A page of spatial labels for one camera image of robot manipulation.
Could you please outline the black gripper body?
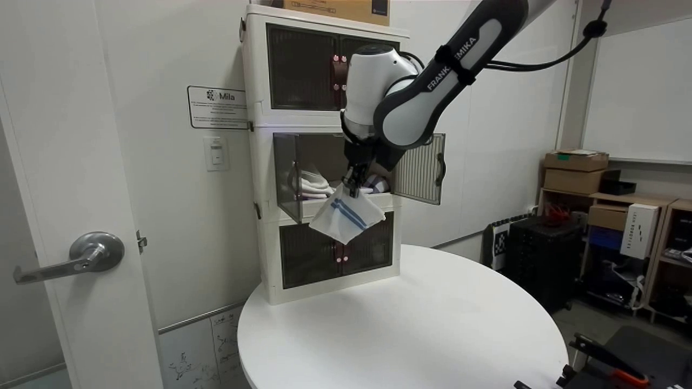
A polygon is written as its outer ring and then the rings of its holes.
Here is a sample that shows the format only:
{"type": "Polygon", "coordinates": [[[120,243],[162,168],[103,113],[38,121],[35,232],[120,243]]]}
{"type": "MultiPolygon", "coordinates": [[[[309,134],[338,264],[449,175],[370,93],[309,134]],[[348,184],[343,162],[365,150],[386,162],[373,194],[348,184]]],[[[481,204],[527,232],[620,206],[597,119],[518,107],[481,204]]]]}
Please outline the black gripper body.
{"type": "Polygon", "coordinates": [[[405,151],[384,146],[381,138],[368,138],[368,140],[348,140],[343,146],[343,155],[348,160],[343,187],[348,190],[355,190],[365,181],[373,165],[386,170],[394,170],[400,159],[405,155],[405,151]]]}

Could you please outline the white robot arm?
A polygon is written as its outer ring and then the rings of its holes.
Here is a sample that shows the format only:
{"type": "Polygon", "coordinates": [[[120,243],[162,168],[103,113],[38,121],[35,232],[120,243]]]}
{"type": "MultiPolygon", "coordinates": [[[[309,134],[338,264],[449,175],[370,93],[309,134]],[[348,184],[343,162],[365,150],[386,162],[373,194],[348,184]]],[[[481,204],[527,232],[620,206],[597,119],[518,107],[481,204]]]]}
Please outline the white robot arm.
{"type": "Polygon", "coordinates": [[[343,187],[356,190],[373,165],[394,170],[409,150],[425,146],[438,117],[481,70],[543,72],[606,34],[612,0],[600,0],[597,17],[582,30],[582,41],[567,55],[544,62],[498,61],[504,45],[551,3],[478,0],[427,66],[396,48],[355,53],[346,75],[346,107],[340,113],[348,160],[343,187]]]}

